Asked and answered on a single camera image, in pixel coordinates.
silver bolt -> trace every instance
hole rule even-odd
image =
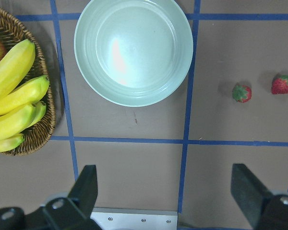
[[[282,196],[280,201],[283,202],[284,205],[288,205],[288,196]]]
[[[59,209],[60,207],[62,207],[64,205],[64,200],[63,199],[60,199],[60,200],[58,200],[58,201],[56,201],[56,202],[54,202],[53,204],[52,204],[52,208],[53,209]]]
[[[13,217],[14,214],[15,214],[15,210],[13,208],[11,208],[9,211],[2,214],[1,219],[7,220],[7,219]]]

basket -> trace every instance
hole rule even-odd
[[[0,41],[4,44],[7,51],[15,44],[25,39],[29,39],[35,44],[36,58],[29,73],[20,84],[34,77],[44,74],[48,75],[45,58],[38,42],[33,37],[32,33],[26,29],[24,24],[10,13],[0,8]],[[20,146],[10,151],[1,152],[1,154],[11,156],[27,155],[39,150],[48,142],[54,131],[56,120],[51,84],[46,95],[41,100],[47,105],[46,114],[42,120],[22,132],[25,136],[25,141]]]

plate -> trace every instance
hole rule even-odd
[[[82,76],[99,95],[140,107],[181,85],[193,39],[174,0],[92,0],[78,20],[74,52]]]

banana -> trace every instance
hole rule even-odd
[[[35,117],[36,106],[26,103],[0,116],[0,140],[22,132],[31,124]]]
[[[28,102],[37,103],[45,96],[48,87],[49,79],[47,75],[30,79],[0,99],[0,115],[7,114],[9,111]]]
[[[46,113],[46,104],[45,104],[45,102],[39,101],[35,105],[36,105],[35,117],[34,117],[33,121],[31,122],[31,124],[29,124],[28,127],[31,127],[32,125],[34,125],[37,122],[39,122],[43,118],[45,113]]]
[[[10,138],[0,140],[0,152],[10,151],[19,146],[24,141],[24,135],[17,133]]]
[[[0,98],[8,95],[31,69],[35,45],[28,39],[13,46],[0,61]]]

yellow banana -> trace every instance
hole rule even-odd
[[[6,114],[28,102],[37,103],[45,96],[48,87],[49,79],[47,75],[30,79],[0,99],[0,115]]]
[[[31,69],[35,45],[28,39],[13,46],[0,61],[0,98],[8,95]]]
[[[0,140],[0,152],[10,151],[19,146],[24,141],[24,135],[17,133],[10,138]]]
[[[9,138],[26,129],[33,121],[35,113],[35,104],[27,103],[0,116],[0,140]]]
[[[28,127],[31,127],[32,125],[34,125],[37,122],[39,122],[43,118],[45,113],[46,113],[46,104],[45,104],[45,102],[39,101],[35,105],[36,105],[35,117],[34,117],[33,121],[31,122],[31,124]]]

